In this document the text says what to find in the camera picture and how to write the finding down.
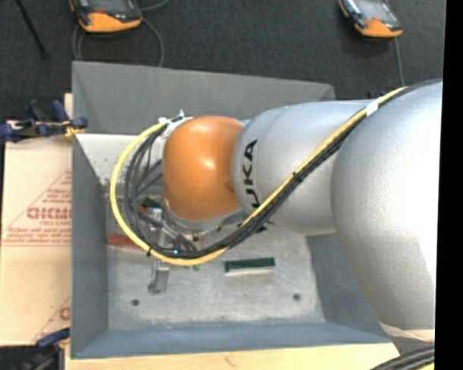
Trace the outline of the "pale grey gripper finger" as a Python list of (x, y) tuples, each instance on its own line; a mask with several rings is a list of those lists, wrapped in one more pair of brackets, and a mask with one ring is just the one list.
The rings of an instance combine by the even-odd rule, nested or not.
[(167, 290), (169, 268), (157, 268), (155, 271), (155, 293), (163, 293)]
[(148, 290), (150, 293), (156, 293), (156, 271), (158, 269), (158, 260), (152, 259), (152, 270), (151, 270), (151, 279), (149, 282)]

